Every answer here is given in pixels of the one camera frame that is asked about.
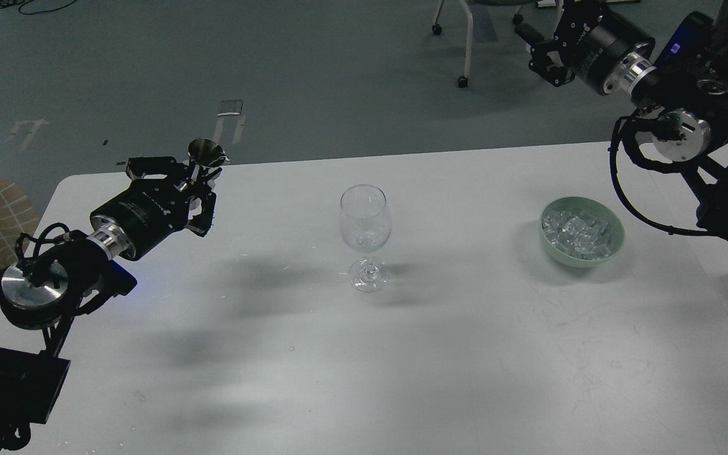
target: chair leg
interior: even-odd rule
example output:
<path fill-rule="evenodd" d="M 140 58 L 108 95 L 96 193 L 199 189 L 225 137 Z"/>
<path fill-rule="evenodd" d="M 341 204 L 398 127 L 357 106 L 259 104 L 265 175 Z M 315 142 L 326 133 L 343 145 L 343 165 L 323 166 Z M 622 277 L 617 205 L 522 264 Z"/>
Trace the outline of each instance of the chair leg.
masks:
<path fill-rule="evenodd" d="M 445 2 L 446 2 L 446 0 L 440 0 L 439 5 L 437 5 L 437 12 L 434 13 L 434 22 L 431 23 L 431 32 L 434 35 L 439 35 L 440 33 L 442 33 L 442 26 L 437 21 L 440 20 L 440 13 L 442 12 L 442 5 Z"/>
<path fill-rule="evenodd" d="M 457 79 L 457 86 L 467 87 L 468 78 L 471 77 L 471 48 L 473 48 L 473 12 L 468 7 L 468 3 L 465 0 L 459 0 L 460 5 L 465 10 L 465 17 L 468 18 L 468 29 L 465 37 L 465 69 L 463 75 Z"/>

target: bowl of ice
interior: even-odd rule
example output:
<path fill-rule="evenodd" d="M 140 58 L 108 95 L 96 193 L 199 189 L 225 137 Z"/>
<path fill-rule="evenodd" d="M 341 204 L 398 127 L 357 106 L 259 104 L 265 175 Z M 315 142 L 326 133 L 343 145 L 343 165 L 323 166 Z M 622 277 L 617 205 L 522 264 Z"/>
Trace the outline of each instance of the bowl of ice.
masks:
<path fill-rule="evenodd" d="M 572 267 L 594 267 L 615 257 L 625 242 L 619 218 L 603 204 L 579 196 L 551 202 L 541 212 L 538 232 L 544 250 Z"/>

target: wine glass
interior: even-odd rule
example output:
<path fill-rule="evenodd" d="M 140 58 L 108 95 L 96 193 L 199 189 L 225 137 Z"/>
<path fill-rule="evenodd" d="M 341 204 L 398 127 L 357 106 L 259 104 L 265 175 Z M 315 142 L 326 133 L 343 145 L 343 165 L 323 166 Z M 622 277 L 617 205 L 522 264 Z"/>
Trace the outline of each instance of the wine glass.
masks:
<path fill-rule="evenodd" d="M 392 218 L 384 191 L 373 185 L 355 185 L 341 195 L 341 238 L 353 250 L 364 253 L 350 267 L 350 282 L 364 292 L 378 291 L 389 282 L 387 265 L 370 253 L 389 240 Z"/>

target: small funnel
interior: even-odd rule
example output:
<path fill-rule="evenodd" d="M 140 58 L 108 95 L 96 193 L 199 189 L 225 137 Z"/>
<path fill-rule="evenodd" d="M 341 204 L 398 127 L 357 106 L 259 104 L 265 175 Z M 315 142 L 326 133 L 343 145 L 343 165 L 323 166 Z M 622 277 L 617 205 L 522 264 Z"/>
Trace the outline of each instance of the small funnel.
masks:
<path fill-rule="evenodd" d="M 221 146 L 210 139 L 193 139 L 187 147 L 187 153 L 192 161 L 204 167 L 217 167 L 229 163 L 229 158 Z"/>

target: gray floor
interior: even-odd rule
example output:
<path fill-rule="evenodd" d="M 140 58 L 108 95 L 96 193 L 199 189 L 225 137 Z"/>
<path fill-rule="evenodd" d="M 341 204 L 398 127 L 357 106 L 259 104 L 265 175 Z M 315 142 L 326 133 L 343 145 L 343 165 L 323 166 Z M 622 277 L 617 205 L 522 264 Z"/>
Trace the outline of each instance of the gray floor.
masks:
<path fill-rule="evenodd" d="M 213 137 L 217 103 L 235 98 L 245 101 L 246 128 L 229 147 L 226 124 L 233 164 L 601 141 L 632 110 L 621 94 L 601 97 L 580 82 L 555 89 L 530 72 L 512 8 L 490 9 L 498 40 L 475 45 L 470 87 L 457 88 L 465 16 L 448 0 L 436 37 L 436 3 L 80 0 L 48 15 L 0 9 L 0 178 L 43 211 L 66 176 L 120 171 L 116 162 L 130 156 L 183 158 L 191 139 Z M 719 6 L 642 0 L 613 9 L 652 34 L 658 52 L 686 14 L 714 17 Z M 525 15 L 549 29 L 554 9 L 529 6 Z"/>

